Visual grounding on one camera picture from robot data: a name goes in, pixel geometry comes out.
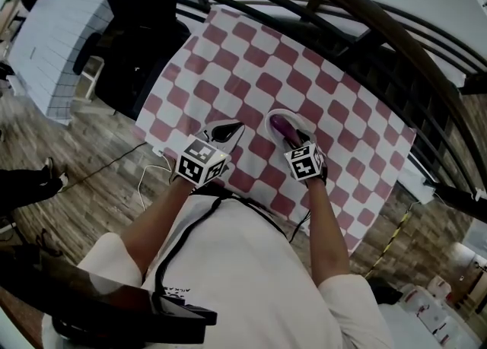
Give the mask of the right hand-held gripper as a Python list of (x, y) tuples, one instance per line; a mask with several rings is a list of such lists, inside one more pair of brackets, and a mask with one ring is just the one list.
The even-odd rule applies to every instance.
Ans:
[(291, 175), (299, 182), (307, 183), (309, 179), (318, 178), (326, 184), (328, 167), (315, 137), (308, 131), (300, 129), (297, 130), (296, 135), (296, 138), (283, 138), (288, 149), (284, 156)]

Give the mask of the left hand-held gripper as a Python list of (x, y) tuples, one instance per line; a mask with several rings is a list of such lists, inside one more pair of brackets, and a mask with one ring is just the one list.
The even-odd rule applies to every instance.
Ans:
[(177, 158), (176, 175), (195, 187), (220, 176), (243, 133), (242, 122), (211, 122), (189, 135)]

